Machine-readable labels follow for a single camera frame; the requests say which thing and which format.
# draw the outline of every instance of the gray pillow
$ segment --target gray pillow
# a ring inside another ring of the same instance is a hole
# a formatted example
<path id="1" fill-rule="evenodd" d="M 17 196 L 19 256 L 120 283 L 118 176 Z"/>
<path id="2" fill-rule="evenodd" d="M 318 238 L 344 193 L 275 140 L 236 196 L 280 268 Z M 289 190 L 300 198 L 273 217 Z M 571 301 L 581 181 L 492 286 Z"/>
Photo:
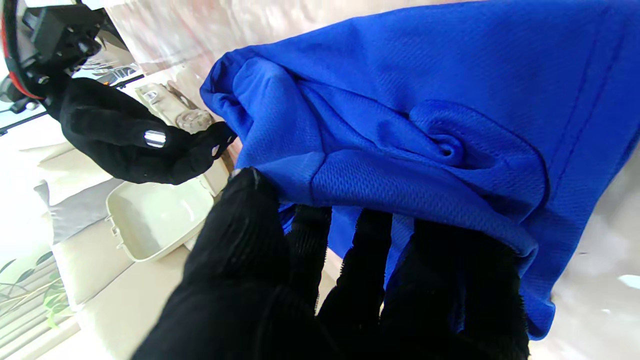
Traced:
<path id="1" fill-rule="evenodd" d="M 107 196 L 122 184 L 120 179 L 110 179 L 66 198 L 59 204 L 49 205 L 47 183 L 33 188 L 47 204 L 53 223 L 53 245 L 64 241 L 107 217 Z"/>

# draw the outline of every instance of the plastic container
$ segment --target plastic container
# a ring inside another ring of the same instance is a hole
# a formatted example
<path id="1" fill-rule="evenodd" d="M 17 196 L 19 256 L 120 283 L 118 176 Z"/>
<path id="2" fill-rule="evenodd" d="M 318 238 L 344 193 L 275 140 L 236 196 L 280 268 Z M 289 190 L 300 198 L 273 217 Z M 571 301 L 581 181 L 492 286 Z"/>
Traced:
<path id="1" fill-rule="evenodd" d="M 107 197 L 111 232 L 133 261 L 155 260 L 196 236 L 213 206 L 199 178 L 180 185 L 123 183 Z"/>

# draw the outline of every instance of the table surface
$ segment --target table surface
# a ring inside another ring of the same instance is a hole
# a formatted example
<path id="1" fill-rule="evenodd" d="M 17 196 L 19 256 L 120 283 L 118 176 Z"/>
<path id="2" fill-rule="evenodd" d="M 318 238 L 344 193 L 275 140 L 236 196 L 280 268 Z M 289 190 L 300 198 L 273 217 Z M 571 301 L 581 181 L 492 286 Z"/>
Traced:
<path id="1" fill-rule="evenodd" d="M 412 0 L 103 1 L 146 74 L 173 81 L 205 108 L 198 89 L 225 52 L 270 43 L 340 20 L 437 3 Z M 234 144 L 237 151 L 240 144 Z M 556 319 L 532 358 L 640 358 L 640 154 L 600 199 L 554 287 Z"/>

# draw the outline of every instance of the gloved hand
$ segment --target gloved hand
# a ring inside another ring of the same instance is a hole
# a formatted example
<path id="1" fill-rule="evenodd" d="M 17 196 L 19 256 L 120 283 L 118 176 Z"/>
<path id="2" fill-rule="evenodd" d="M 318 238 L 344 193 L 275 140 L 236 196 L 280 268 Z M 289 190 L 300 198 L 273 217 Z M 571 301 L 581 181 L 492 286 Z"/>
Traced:
<path id="1" fill-rule="evenodd" d="M 132 183 L 181 184 L 211 167 L 236 134 L 224 122 L 189 134 L 168 126 L 121 91 L 88 78 L 71 79 L 47 96 L 44 107 L 67 140 L 113 177 Z M 166 135 L 164 147 L 145 142 L 145 132 Z"/>

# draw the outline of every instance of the red part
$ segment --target red part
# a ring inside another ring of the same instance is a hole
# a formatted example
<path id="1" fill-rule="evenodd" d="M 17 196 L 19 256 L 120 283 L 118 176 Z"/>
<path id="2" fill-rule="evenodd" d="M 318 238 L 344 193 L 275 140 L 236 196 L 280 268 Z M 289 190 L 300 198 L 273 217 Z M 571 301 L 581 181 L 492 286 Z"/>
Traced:
<path id="1" fill-rule="evenodd" d="M 6 31 L 4 30 L 5 28 L 6 26 L 4 25 L 4 17 L 3 17 L 2 18 L 2 47 L 3 47 L 4 57 L 10 59 L 11 57 L 8 55 L 8 45 L 6 43 Z M 29 92 L 29 90 L 25 89 L 22 83 L 20 82 L 20 80 L 18 80 L 18 75 L 16 75 L 14 72 L 9 71 L 9 78 L 11 79 L 11 82 L 18 89 L 19 92 L 23 93 L 24 95 L 32 99 L 44 100 L 43 97 L 33 95 L 31 92 Z"/>

